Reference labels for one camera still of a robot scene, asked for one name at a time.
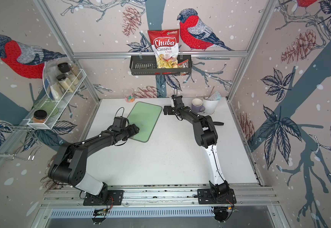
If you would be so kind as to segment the green cutting board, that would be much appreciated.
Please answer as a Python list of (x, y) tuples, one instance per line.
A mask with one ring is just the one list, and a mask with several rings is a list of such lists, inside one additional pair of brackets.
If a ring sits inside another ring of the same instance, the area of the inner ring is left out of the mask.
[(161, 106), (137, 102), (127, 117), (130, 124), (135, 124), (139, 128), (139, 133), (132, 139), (142, 143), (148, 142), (162, 111)]

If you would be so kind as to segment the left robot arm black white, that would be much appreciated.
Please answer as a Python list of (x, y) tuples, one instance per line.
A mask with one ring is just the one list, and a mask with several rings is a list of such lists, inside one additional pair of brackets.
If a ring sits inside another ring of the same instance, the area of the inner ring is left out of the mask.
[(139, 130), (135, 124), (120, 128), (111, 127), (85, 141), (62, 144), (50, 166), (48, 177), (57, 184), (63, 183), (98, 196), (105, 183), (87, 173), (87, 159), (119, 141), (125, 142), (139, 133)]

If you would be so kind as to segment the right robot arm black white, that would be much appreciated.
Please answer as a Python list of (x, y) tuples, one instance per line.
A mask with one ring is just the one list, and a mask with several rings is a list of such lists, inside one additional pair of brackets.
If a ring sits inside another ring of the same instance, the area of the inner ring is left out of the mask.
[(217, 140), (218, 134), (214, 121), (210, 116), (203, 116), (194, 112), (183, 103), (182, 96), (172, 95), (171, 105), (163, 108), (165, 115), (174, 115), (179, 121), (190, 122), (194, 130), (194, 138), (198, 146), (202, 147), (206, 153), (210, 167), (210, 191), (214, 201), (221, 201), (230, 192), (230, 186), (222, 173), (218, 154)]

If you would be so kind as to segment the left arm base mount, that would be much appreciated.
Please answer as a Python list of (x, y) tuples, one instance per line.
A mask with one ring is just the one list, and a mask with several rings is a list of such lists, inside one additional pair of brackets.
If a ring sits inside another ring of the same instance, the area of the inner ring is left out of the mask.
[(105, 189), (99, 195), (86, 193), (84, 198), (84, 206), (119, 206), (123, 199), (123, 190), (108, 190)]

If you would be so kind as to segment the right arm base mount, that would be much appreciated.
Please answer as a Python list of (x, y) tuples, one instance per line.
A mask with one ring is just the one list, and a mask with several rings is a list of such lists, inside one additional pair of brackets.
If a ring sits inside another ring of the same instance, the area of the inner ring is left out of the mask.
[(201, 205), (206, 204), (236, 204), (236, 196), (233, 189), (229, 189), (226, 193), (216, 196), (212, 193), (211, 189), (198, 189), (197, 190), (198, 203)]

